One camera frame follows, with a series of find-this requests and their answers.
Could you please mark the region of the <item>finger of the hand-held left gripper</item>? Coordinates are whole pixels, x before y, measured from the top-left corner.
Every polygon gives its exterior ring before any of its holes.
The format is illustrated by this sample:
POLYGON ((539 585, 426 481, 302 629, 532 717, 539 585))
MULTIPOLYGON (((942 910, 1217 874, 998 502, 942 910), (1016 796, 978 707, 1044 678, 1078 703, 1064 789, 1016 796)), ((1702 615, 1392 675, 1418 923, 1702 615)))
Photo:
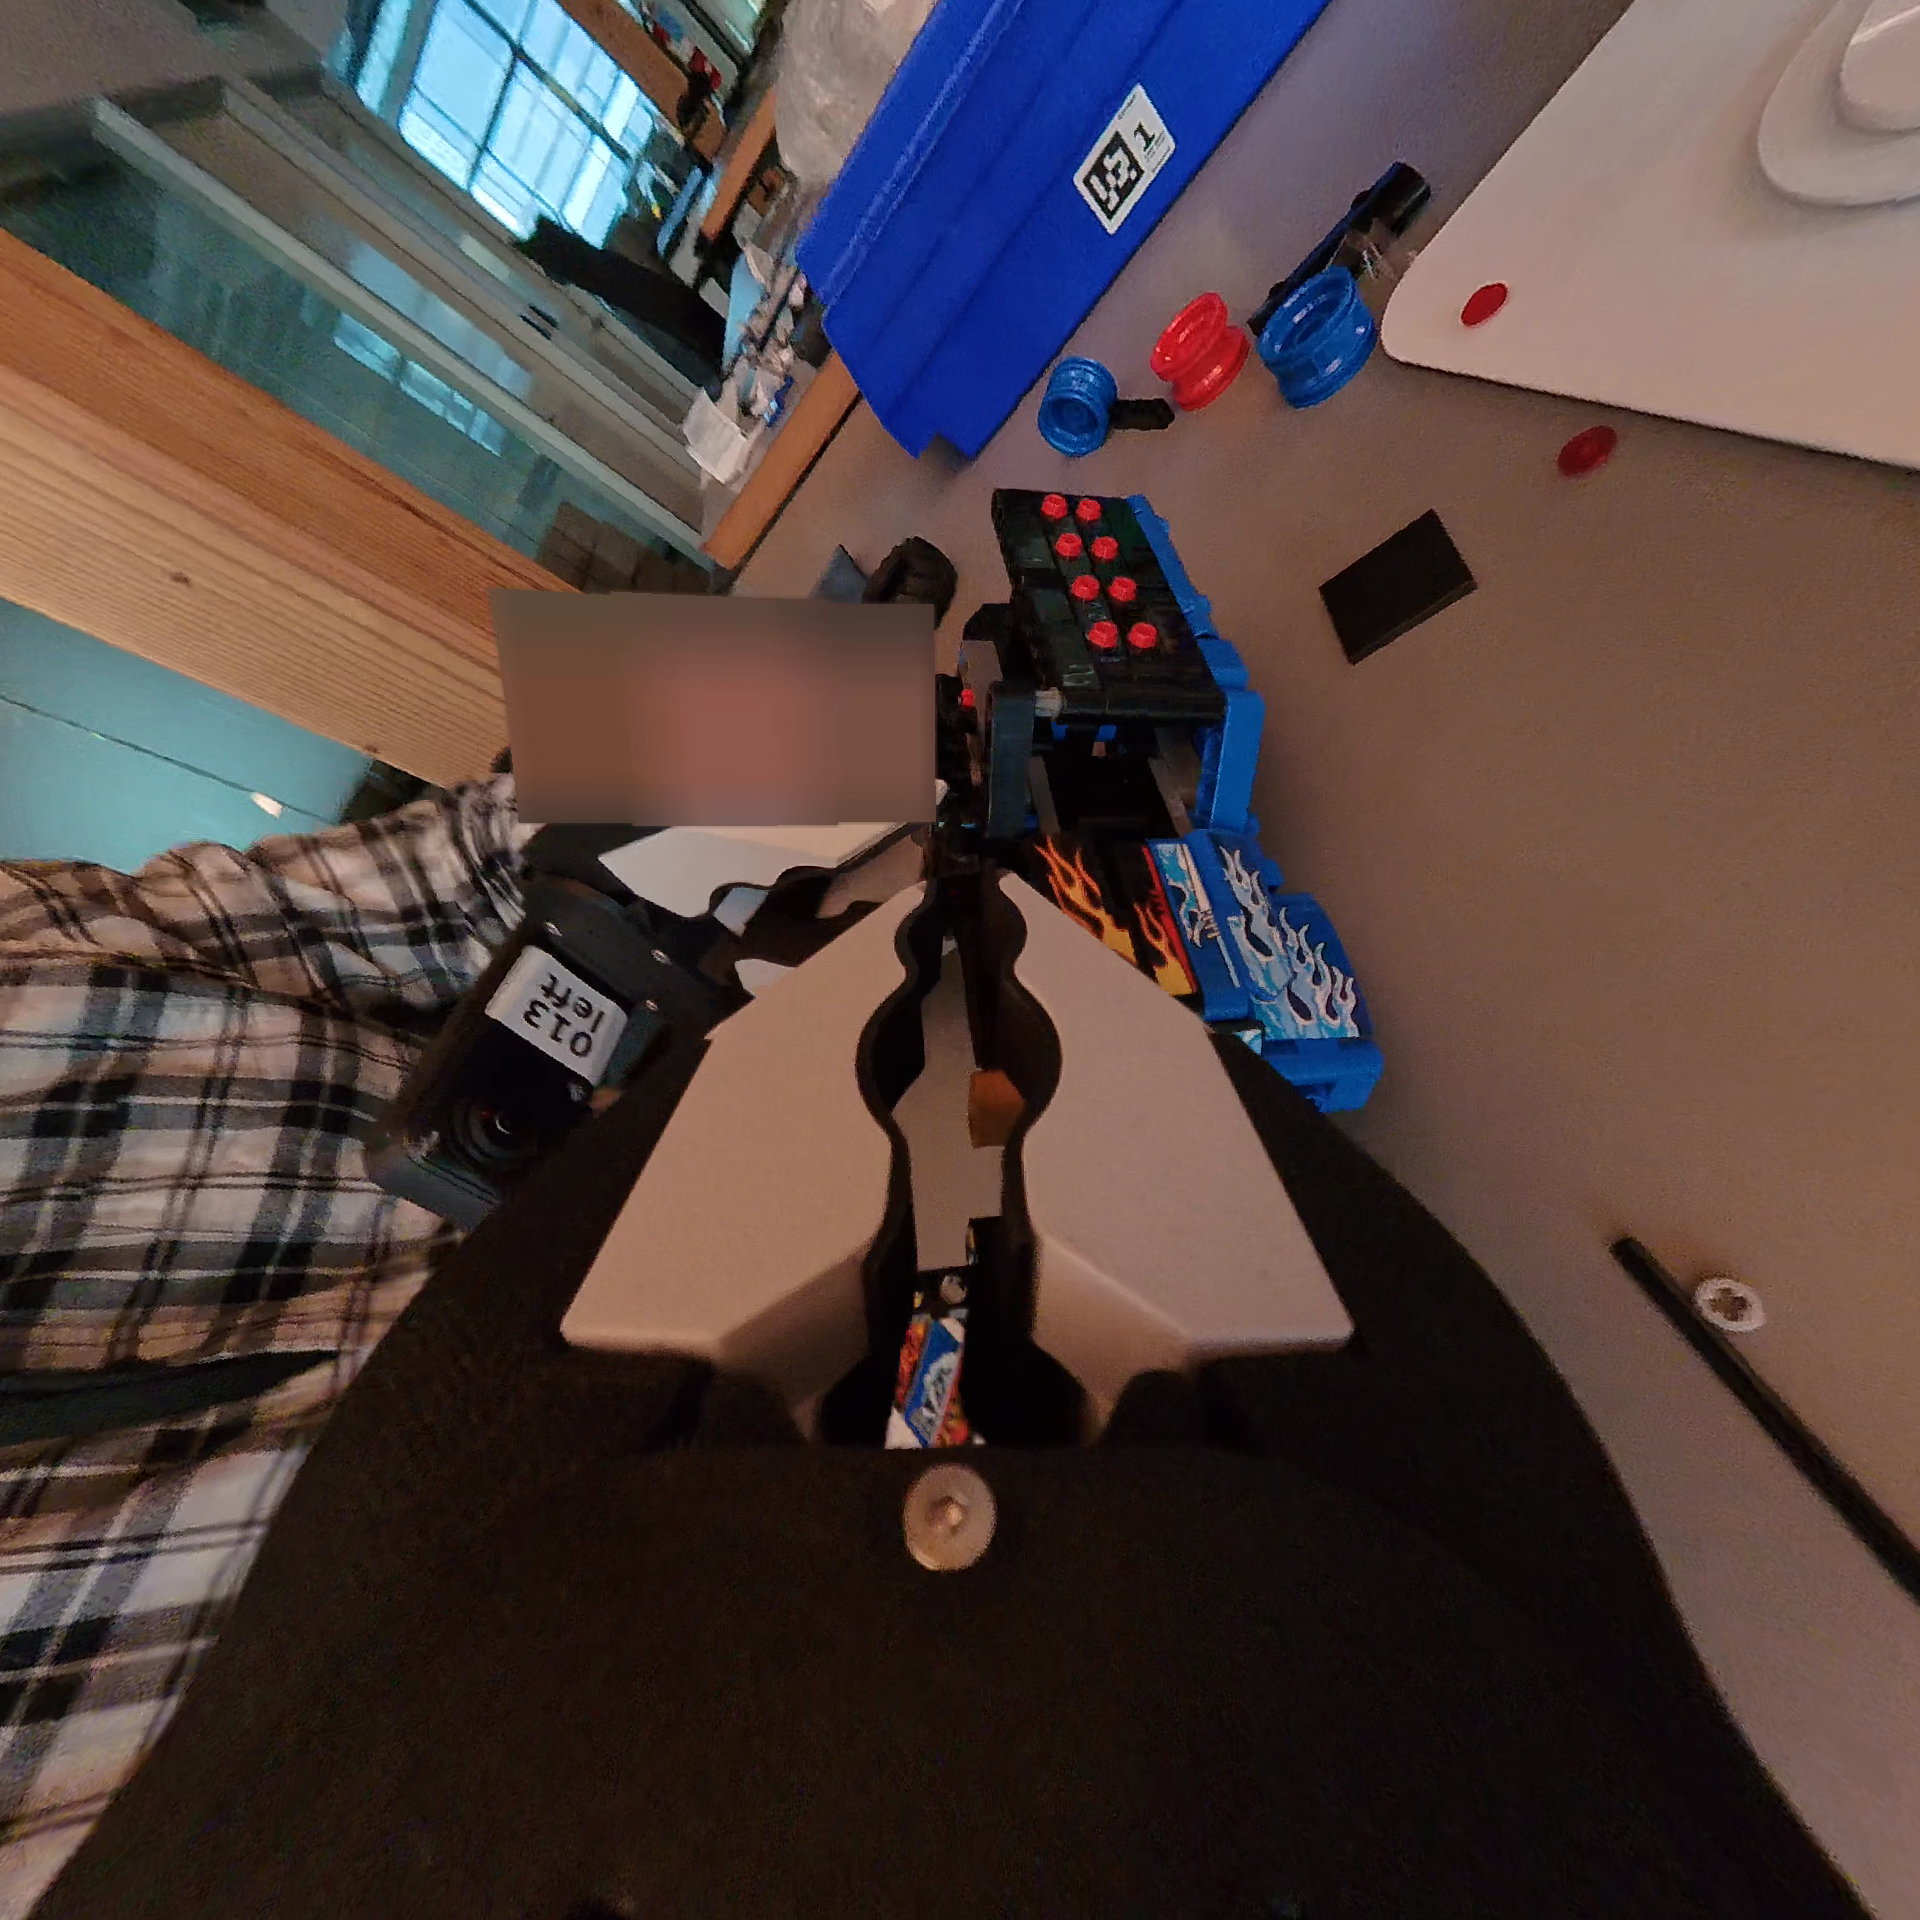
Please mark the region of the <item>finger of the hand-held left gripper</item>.
POLYGON ((647 907, 699 920, 736 891, 766 897, 794 876, 836 876, 906 833, 906 824, 676 826, 617 843, 597 865, 647 907))
POLYGON ((833 979, 879 982, 889 994, 907 976, 900 958, 900 928, 916 912, 916 887, 903 884, 883 899, 852 899, 825 916, 803 914, 798 901, 767 894, 731 938, 731 986, 748 997, 819 964, 833 979))

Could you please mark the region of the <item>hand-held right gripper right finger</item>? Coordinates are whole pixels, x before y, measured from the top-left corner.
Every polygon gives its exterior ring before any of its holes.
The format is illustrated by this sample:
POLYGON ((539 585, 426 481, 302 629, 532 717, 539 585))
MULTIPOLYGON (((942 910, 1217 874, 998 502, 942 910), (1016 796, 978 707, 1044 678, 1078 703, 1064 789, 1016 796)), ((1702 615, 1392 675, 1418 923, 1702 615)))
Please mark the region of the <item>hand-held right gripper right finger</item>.
POLYGON ((1332 1354, 1352 1317, 1212 1030, 1033 884, 979 889, 1021 1337, 1094 1434, 1139 1378, 1332 1354))

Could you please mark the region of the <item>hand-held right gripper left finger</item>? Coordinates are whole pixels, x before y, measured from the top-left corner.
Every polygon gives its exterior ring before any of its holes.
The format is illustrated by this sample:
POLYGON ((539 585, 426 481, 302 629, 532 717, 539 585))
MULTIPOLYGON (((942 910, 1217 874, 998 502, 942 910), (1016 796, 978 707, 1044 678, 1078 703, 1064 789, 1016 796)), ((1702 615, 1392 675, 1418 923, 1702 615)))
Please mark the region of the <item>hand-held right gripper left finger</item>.
POLYGON ((920 1273, 895 1110, 942 944, 914 880, 711 1030, 562 1317, 569 1351, 702 1365, 810 1439, 879 1439, 920 1273))

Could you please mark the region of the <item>brick-built toy truck model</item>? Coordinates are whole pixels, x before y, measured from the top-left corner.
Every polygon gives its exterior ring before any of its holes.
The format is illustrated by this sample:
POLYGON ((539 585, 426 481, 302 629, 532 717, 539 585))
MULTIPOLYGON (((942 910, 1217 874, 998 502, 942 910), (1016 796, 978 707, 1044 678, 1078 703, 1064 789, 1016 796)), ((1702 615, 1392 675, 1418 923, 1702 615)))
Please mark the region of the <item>brick-built toy truck model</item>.
POLYGON ((1006 592, 936 678, 943 849, 1027 882, 1321 1114, 1383 1059, 1328 910, 1262 849, 1266 704, 1139 495, 995 489, 1006 592))

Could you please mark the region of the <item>person's torso in plaid shirt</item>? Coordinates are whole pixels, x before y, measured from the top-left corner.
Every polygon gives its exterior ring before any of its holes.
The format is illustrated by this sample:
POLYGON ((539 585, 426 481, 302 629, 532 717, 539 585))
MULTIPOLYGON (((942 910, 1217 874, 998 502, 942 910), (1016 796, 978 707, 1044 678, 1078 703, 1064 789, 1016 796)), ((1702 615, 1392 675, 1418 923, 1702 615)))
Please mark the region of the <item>person's torso in plaid shirt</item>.
POLYGON ((365 1134, 521 920, 512 774, 135 872, 4 863, 4 1388, 317 1357, 4 1442, 2 1913, 152 1750, 344 1393, 460 1242, 365 1134))

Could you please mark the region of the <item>blue toy wheel rim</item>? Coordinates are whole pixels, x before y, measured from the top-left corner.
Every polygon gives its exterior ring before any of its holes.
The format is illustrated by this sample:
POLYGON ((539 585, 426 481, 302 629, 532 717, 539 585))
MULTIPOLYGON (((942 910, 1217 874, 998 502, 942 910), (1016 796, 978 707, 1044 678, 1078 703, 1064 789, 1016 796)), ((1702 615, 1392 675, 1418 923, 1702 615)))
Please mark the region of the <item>blue toy wheel rim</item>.
POLYGON ((1380 324, 1356 277, 1330 266, 1308 277, 1260 328, 1255 353, 1294 413, 1341 393, 1380 342, 1380 324))
POLYGON ((1117 399, 1117 380, 1103 363, 1067 354, 1047 372, 1035 433, 1051 452, 1084 460, 1107 442, 1117 399))

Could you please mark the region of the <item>black axle rod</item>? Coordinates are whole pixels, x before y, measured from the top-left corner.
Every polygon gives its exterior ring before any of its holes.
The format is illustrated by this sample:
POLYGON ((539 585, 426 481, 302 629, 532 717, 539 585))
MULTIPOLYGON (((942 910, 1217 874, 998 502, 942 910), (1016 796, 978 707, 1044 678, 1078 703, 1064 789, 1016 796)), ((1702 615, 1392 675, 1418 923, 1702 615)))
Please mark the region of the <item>black axle rod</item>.
POLYGON ((1888 1515, 1813 1431, 1775 1393, 1743 1354, 1752 1337, 1725 1337, 1708 1327, 1693 1311, 1698 1281, 1681 1281, 1640 1239, 1615 1237, 1608 1247, 1621 1274, 1640 1289, 1677 1332, 1685 1346, 1734 1397, 1752 1422, 1768 1437, 1806 1487, 1823 1503, 1845 1532, 1868 1553, 1886 1578, 1912 1605, 1918 1603, 1918 1547, 1908 1531, 1888 1515))

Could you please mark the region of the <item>black square tile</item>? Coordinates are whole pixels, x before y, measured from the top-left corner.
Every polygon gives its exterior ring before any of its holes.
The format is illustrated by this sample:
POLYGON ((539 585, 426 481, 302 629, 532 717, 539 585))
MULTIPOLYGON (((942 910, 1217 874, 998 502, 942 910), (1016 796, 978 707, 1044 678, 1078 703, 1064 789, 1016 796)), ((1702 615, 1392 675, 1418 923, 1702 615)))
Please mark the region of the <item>black square tile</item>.
POLYGON ((1347 664, 1361 664, 1475 592, 1435 509, 1325 579, 1317 598, 1347 664))

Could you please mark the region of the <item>red toy wheel rim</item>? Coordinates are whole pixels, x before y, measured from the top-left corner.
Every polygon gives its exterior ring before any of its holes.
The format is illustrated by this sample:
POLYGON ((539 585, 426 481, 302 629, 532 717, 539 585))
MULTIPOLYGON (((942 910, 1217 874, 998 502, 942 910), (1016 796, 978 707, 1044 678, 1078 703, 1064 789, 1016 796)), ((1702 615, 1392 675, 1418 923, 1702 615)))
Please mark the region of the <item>red toy wheel rim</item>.
POLYGON ((1164 324, 1147 368, 1180 414, 1197 414, 1223 396, 1252 357, 1253 342, 1226 298, 1203 292, 1164 324))

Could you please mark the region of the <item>blue storage bin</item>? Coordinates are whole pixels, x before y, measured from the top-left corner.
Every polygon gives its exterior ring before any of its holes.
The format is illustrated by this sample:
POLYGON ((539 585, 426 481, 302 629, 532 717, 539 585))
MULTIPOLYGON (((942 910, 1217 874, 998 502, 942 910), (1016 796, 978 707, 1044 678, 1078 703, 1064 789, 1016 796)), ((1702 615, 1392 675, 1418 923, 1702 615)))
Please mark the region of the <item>blue storage bin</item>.
POLYGON ((906 456, 995 438, 1325 11, 931 7, 798 249, 906 456))

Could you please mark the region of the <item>black connector piece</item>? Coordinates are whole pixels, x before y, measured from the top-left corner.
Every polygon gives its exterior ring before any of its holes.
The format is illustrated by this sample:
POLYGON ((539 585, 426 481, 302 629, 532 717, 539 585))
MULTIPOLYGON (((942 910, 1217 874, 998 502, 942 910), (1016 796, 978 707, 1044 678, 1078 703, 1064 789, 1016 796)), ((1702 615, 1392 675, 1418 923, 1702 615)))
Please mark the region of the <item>black connector piece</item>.
POLYGON ((1344 272, 1359 288, 1387 288, 1402 275, 1409 256, 1408 237, 1425 214, 1429 198, 1429 182, 1408 163, 1394 161, 1354 196, 1296 266, 1266 291, 1245 318, 1250 332, 1260 334, 1286 300, 1325 272, 1344 272))

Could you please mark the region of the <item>white book stand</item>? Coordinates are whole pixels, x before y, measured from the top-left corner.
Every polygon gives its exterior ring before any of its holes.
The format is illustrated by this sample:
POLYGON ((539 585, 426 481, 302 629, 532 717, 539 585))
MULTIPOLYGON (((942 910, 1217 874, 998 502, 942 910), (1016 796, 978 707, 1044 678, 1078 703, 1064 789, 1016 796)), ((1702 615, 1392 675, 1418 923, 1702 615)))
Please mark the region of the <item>white book stand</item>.
POLYGON ((1403 272, 1400 364, 1918 468, 1918 7, 1641 3, 1403 272), (1502 281, 1505 307, 1459 307, 1502 281))

